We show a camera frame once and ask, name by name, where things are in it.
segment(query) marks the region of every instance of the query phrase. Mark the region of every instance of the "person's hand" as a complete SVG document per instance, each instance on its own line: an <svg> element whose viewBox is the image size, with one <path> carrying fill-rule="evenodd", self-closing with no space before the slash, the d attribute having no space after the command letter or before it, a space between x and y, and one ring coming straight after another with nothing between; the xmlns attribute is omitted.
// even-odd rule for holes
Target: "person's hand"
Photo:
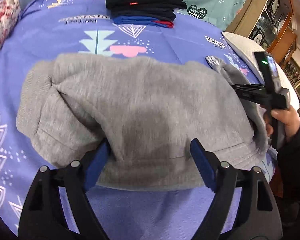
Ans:
<svg viewBox="0 0 300 240"><path fill-rule="evenodd" d="M297 111L292 106L288 110L273 109L271 116L285 124L284 129L289 142L300 128L300 116ZM263 119L266 122L267 135L270 136L273 134L273 127L270 124L271 120L267 112L264 114Z"/></svg>

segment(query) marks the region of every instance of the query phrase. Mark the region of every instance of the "red floral pillow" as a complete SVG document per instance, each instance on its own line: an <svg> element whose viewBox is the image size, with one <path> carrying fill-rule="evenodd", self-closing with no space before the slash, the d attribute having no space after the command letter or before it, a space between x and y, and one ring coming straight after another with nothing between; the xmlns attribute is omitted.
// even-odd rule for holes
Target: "red floral pillow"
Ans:
<svg viewBox="0 0 300 240"><path fill-rule="evenodd" d="M20 15L19 0L0 0L0 49Z"/></svg>

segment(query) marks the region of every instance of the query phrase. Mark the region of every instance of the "metal screw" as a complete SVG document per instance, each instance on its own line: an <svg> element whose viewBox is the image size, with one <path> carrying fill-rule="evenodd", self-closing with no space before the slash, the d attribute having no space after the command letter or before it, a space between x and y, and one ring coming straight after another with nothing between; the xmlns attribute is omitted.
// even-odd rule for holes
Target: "metal screw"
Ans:
<svg viewBox="0 0 300 240"><path fill-rule="evenodd" d="M255 171L256 173L260 173L261 169L258 166L254 166L253 171Z"/></svg>
<svg viewBox="0 0 300 240"><path fill-rule="evenodd" d="M230 164L228 162L221 162L221 167L227 169L230 167Z"/></svg>
<svg viewBox="0 0 300 240"><path fill-rule="evenodd" d="M47 166L41 166L40 169L39 169L39 171L40 172L45 172L45 171L47 171L47 169L48 169Z"/></svg>
<svg viewBox="0 0 300 240"><path fill-rule="evenodd" d="M73 161L73 162L71 162L71 166L72 167L78 167L80 165L80 162L79 161Z"/></svg>

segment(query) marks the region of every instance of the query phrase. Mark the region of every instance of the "sweatshirt sleeve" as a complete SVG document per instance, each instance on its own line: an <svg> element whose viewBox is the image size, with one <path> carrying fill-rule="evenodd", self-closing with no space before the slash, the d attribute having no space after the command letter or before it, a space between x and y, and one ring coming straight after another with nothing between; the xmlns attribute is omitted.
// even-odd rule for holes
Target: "sweatshirt sleeve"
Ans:
<svg viewBox="0 0 300 240"><path fill-rule="evenodd" d="M292 140L278 151L284 196L300 196L300 128Z"/></svg>

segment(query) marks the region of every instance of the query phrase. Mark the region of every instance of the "blue bedsheet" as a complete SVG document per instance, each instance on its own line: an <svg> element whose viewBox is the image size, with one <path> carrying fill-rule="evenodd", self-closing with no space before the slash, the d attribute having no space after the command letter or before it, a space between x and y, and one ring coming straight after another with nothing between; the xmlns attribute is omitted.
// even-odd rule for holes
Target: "blue bedsheet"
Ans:
<svg viewBox="0 0 300 240"><path fill-rule="evenodd" d="M178 64L195 60L208 67L205 57L213 55L238 67L252 83L258 82L221 30L210 23L178 14L173 29L114 25L107 15L105 0L34 0L0 51L0 216L15 234L39 167L53 168L16 129L22 83L36 62L80 52L118 58L143 55ZM269 180L273 166L268 154L260 167ZM122 235L133 240L190 239L214 194L206 187L149 193L96 186L87 195L112 240ZM64 191L61 196L69 227L76 230ZM233 225L239 199L237 189L224 231Z"/></svg>

